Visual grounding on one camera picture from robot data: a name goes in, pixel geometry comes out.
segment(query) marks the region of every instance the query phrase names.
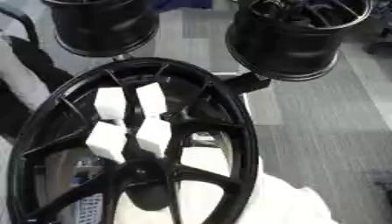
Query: blue object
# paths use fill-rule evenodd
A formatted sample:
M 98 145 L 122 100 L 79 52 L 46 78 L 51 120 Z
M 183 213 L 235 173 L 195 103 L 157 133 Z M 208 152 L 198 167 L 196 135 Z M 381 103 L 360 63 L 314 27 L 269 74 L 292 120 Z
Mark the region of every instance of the blue object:
M 154 8 L 158 11 L 172 11 L 177 8 L 211 9 L 213 0 L 152 0 Z

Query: wheel spoke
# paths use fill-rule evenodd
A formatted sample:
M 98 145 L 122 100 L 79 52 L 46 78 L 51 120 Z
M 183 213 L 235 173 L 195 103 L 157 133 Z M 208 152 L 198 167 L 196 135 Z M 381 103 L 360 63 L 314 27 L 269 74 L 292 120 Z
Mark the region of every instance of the wheel spoke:
M 191 107 L 195 106 L 199 101 L 201 100 L 208 101 L 209 100 L 208 97 L 212 95 L 211 94 L 212 90 L 213 90 L 212 84 L 209 81 L 206 81 L 206 84 L 203 86 L 203 88 L 190 101 L 185 101 L 181 103 L 172 112 L 163 113 L 161 115 L 162 120 L 165 120 L 169 123 L 175 122 L 183 114 L 187 114 L 188 111 L 190 111 Z
M 239 181 L 233 178 L 183 164 L 177 165 L 175 177 L 178 181 L 192 180 L 215 184 L 220 186 L 227 193 L 235 192 L 240 187 Z
M 87 137 L 88 132 L 84 129 L 79 129 L 72 134 L 58 138 L 44 146 L 27 151 L 23 154 L 23 157 L 26 159 L 45 158 L 55 152 L 61 152 L 77 147 L 86 147 L 85 141 Z
M 108 181 L 108 174 L 103 172 L 90 179 L 86 183 L 76 186 L 72 190 L 60 195 L 57 199 L 53 200 L 46 206 L 42 206 L 38 210 L 28 215 L 29 220 L 43 220 L 48 215 L 55 215 L 61 209 L 73 204 L 74 202 L 86 198 L 88 196 L 99 193 L 106 187 Z
M 175 125 L 171 126 L 171 139 L 167 145 L 167 149 L 164 152 L 167 158 L 172 162 L 178 162 L 181 159 L 184 142 L 186 140 L 186 135 L 179 127 Z
M 356 18 L 358 18 L 360 16 L 360 15 L 358 15 L 358 13 L 356 13 L 354 10 L 350 9 L 347 5 L 342 3 L 340 0 L 332 0 L 332 2 Z
M 157 72 L 154 74 L 156 80 L 159 79 L 159 77 L 161 76 L 161 74 L 169 67 L 169 64 L 163 64 L 161 65 L 161 67 L 159 68 L 159 70 L 157 70 Z
M 103 194 L 101 224 L 111 224 L 114 222 L 120 195 L 121 192 L 112 182 Z
M 181 224 L 182 219 L 181 219 L 181 211 L 179 208 L 179 196 L 178 196 L 178 191 L 176 189 L 176 182 L 173 181 L 173 179 L 168 178 L 166 185 L 167 185 L 167 192 L 170 199 L 169 209 L 170 209 L 173 224 Z
M 328 19 L 326 19 L 323 15 L 319 13 L 316 7 L 311 7 L 311 6 L 306 6 L 305 7 L 316 19 L 319 20 L 320 23 L 322 23 L 324 26 L 330 27 L 331 24 L 328 22 Z
M 61 100 L 81 119 L 81 121 L 86 125 L 87 128 L 92 129 L 93 124 L 81 113 L 81 111 L 66 98 L 61 98 Z
M 182 129 L 186 130 L 188 133 L 196 133 L 201 131 L 223 131 L 228 134 L 234 134 L 243 128 L 243 126 L 240 124 L 224 122 L 220 119 L 213 118 L 192 118 L 189 120 L 185 120 L 180 125 L 182 126 Z

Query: hanging wheel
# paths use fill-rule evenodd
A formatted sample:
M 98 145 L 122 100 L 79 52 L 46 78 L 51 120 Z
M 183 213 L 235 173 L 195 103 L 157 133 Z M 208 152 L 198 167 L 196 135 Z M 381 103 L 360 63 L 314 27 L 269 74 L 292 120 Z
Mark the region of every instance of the hanging wheel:
M 164 157 L 156 157 L 135 143 L 135 133 L 144 119 L 135 90 L 153 82 L 164 90 L 168 112 L 161 116 L 172 128 Z M 97 157 L 85 145 L 99 121 L 94 107 L 96 90 L 118 86 L 128 102 L 125 122 L 129 131 L 123 164 Z M 228 139 L 229 176 L 181 163 L 187 140 L 197 132 Z M 109 224 L 114 222 L 120 194 L 126 192 L 146 213 L 169 207 L 172 223 L 180 224 L 184 222 L 177 196 L 179 183 L 191 180 L 223 190 L 217 207 L 203 223 L 234 223 L 252 193 L 257 157 L 256 134 L 249 114 L 238 96 L 209 72 L 170 59 L 114 62 L 69 81 L 27 123 L 10 158 L 10 217 L 13 223 L 60 223 L 59 213 L 68 206 L 99 195 L 99 223 Z M 61 183 L 73 186 L 56 192 Z M 149 197 L 156 190 L 158 193 Z

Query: white cloth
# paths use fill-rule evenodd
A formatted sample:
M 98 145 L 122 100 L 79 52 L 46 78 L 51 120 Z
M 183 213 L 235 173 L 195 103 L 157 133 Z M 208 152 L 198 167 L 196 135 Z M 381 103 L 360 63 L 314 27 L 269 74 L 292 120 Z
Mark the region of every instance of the white cloth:
M 218 149 L 185 149 L 182 163 L 228 175 L 228 163 Z M 221 195 L 222 190 L 215 185 L 183 182 L 179 191 L 179 204 L 184 223 L 202 223 L 217 205 Z M 172 223 L 167 208 L 158 212 L 145 212 L 134 206 L 123 194 L 117 207 L 115 224 L 130 221 L 143 224 Z M 237 223 L 336 224 L 324 201 L 313 190 L 296 189 L 279 178 L 263 173 L 261 159 L 255 190 Z

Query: white foam block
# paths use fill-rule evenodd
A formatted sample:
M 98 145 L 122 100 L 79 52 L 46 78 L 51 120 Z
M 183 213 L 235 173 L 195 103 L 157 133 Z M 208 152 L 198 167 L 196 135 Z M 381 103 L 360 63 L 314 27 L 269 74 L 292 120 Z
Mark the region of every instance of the white foam block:
M 127 101 L 120 87 L 101 87 L 94 103 L 103 120 L 122 120 L 125 115 Z
M 136 92 L 146 119 L 159 118 L 167 111 L 165 95 L 158 83 L 139 87 Z
M 162 157 L 172 138 L 171 125 L 159 119 L 145 119 L 136 138 L 142 149 Z
M 162 157 L 172 138 L 171 125 L 160 119 L 160 115 L 167 111 L 164 92 L 158 83 L 139 87 L 136 92 L 145 116 L 136 134 L 137 141 L 142 149 Z
M 86 145 L 98 157 L 125 162 L 122 151 L 127 142 L 124 128 L 110 123 L 98 122 L 86 141 Z

